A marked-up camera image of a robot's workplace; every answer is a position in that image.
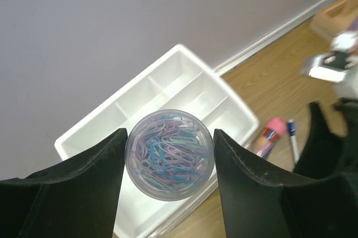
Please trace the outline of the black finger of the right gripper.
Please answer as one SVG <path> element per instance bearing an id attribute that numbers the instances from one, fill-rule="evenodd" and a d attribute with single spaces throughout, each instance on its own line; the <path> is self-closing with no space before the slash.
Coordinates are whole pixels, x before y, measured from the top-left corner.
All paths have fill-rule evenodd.
<path id="1" fill-rule="evenodd" d="M 345 168 L 350 156 L 347 138 L 333 133 L 318 102 L 309 104 L 310 129 L 293 173 L 304 177 L 328 177 Z"/>

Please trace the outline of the clear jar of paperclips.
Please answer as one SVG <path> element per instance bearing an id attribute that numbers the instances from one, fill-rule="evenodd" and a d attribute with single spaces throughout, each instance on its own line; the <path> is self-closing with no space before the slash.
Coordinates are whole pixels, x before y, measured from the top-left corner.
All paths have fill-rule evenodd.
<path id="1" fill-rule="evenodd" d="M 214 142 L 194 115 L 155 111 L 131 130 L 125 148 L 129 178 L 147 196 L 179 201 L 198 192 L 214 170 Z"/>

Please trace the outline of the pink cap pencil tube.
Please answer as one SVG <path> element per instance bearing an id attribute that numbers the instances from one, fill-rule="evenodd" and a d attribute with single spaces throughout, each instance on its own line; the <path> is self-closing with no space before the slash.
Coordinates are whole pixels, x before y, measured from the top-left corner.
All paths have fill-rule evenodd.
<path id="1" fill-rule="evenodd" d="M 272 118 L 251 143 L 249 150 L 257 156 L 267 159 L 273 147 L 287 132 L 285 121 L 280 117 Z"/>

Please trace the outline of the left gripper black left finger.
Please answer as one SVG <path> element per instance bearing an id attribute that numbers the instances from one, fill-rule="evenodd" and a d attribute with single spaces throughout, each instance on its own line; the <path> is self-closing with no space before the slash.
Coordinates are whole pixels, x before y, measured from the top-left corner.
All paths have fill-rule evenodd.
<path id="1" fill-rule="evenodd" d="M 26 178 L 1 181 L 1 237 L 112 237 L 127 130 Z"/>

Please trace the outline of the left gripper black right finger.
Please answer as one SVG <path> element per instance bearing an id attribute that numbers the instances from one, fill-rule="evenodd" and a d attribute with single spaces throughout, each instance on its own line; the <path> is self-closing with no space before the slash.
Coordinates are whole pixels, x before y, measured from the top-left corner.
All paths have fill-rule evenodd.
<path id="1" fill-rule="evenodd" d="M 357 236 L 357 173 L 304 177 L 218 129 L 214 145 L 227 237 Z"/>

